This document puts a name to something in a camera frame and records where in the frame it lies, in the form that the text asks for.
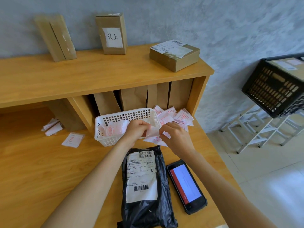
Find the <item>person's right hand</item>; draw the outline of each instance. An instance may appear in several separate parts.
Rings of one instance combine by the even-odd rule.
[[[167,136],[163,134],[164,131],[169,133],[171,138],[167,138]],[[159,134],[159,137],[167,144],[173,153],[181,159],[185,159],[188,155],[195,152],[189,133],[177,123],[166,123],[160,128]]]

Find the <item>black plastic bag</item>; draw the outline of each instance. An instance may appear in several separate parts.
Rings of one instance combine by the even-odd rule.
[[[138,151],[153,151],[155,156],[157,199],[127,203],[127,157]],[[174,217],[166,166],[160,145],[147,149],[130,149],[122,163],[123,202],[121,206],[122,221],[118,228],[151,228],[156,226],[175,228],[177,220]]]

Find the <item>barcode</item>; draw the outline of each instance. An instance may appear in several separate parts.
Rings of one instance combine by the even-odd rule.
[[[175,43],[177,43],[177,44],[180,44],[180,45],[182,44],[182,42],[178,42],[178,41],[173,41],[173,42],[175,42]]]
[[[140,185],[140,186],[134,186],[134,192],[135,191],[140,191],[140,190],[147,190],[149,189],[149,185]]]
[[[152,151],[142,151],[139,153],[139,157],[152,157]]]

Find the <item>smartphone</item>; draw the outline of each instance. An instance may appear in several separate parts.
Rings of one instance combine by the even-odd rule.
[[[193,214],[207,205],[207,199],[183,160],[167,165],[166,169],[187,214]]]

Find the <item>wooden shelf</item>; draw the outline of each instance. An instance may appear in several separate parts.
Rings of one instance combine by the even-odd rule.
[[[126,55],[77,51],[77,59],[54,62],[50,54],[0,60],[0,108],[210,76],[203,60],[172,72],[150,60],[151,45],[130,46]]]
[[[1,227],[40,227],[65,196],[100,162],[112,148],[103,147],[87,134],[78,148],[61,143],[69,132],[59,131],[46,137],[40,129],[53,117],[47,108],[5,114],[0,124],[0,221]],[[206,160],[237,190],[237,182],[213,147],[200,125],[189,126],[193,145]],[[154,146],[142,139],[135,148]],[[165,164],[179,158],[168,147],[161,147]],[[208,200],[208,206],[192,214],[184,211],[169,180],[174,215],[179,227],[214,228],[225,223],[210,194],[193,174]],[[116,227],[121,221],[122,173],[118,171],[95,227]]]

